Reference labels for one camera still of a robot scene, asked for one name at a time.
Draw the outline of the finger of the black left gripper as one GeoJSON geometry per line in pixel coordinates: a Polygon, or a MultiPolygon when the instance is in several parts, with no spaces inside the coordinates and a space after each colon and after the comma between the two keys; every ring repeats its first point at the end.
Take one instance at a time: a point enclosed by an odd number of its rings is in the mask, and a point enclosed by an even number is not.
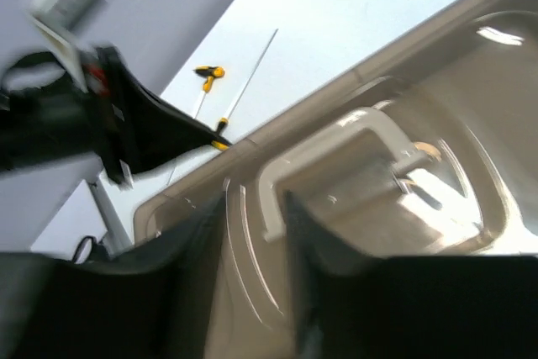
{"type": "Polygon", "coordinates": [[[231,142],[147,90],[113,51],[113,111],[119,119],[121,160],[133,174],[163,166],[204,146],[231,142]]]}

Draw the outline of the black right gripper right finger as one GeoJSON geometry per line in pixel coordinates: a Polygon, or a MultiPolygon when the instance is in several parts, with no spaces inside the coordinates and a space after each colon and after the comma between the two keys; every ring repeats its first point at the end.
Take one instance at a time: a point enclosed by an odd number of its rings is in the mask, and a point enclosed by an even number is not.
{"type": "Polygon", "coordinates": [[[298,358],[534,358],[531,255],[375,257],[285,195],[298,358]]]}

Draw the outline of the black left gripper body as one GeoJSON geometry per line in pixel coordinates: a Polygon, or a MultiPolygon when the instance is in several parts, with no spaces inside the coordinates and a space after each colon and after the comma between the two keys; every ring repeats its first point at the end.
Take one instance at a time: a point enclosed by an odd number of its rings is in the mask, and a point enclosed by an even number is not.
{"type": "Polygon", "coordinates": [[[1,74],[1,172],[43,166],[93,153],[111,181],[126,183],[112,98],[98,60],[82,65],[84,92],[56,56],[38,50],[19,57],[1,74]],[[11,89],[10,76],[53,65],[62,74],[37,87],[11,89]]]}

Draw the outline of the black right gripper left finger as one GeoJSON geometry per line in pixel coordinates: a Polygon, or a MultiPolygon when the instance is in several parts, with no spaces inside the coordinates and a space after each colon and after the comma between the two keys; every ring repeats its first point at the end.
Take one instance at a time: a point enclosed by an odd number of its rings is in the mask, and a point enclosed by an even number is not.
{"type": "Polygon", "coordinates": [[[202,357],[224,211],[218,195],[109,261],[4,252],[2,357],[202,357]]]}

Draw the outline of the yellow black T-handle hex key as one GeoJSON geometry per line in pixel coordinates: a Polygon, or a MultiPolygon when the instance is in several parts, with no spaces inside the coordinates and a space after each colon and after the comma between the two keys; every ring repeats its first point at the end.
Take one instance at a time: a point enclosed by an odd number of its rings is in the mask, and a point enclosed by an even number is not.
{"type": "Polygon", "coordinates": [[[193,117],[196,118],[201,110],[205,98],[213,88],[213,84],[217,79],[225,76],[225,69],[222,66],[197,66],[194,72],[204,79],[202,93],[198,97],[193,111],[193,117]]]}

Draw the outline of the beige plastic toolbox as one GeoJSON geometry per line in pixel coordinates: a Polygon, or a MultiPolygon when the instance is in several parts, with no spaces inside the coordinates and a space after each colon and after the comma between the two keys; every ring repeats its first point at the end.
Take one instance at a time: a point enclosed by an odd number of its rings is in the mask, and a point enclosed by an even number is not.
{"type": "Polygon", "coordinates": [[[537,260],[537,0],[457,0],[134,216],[161,235],[224,196],[200,358],[298,358],[285,195],[370,256],[537,260]]]}

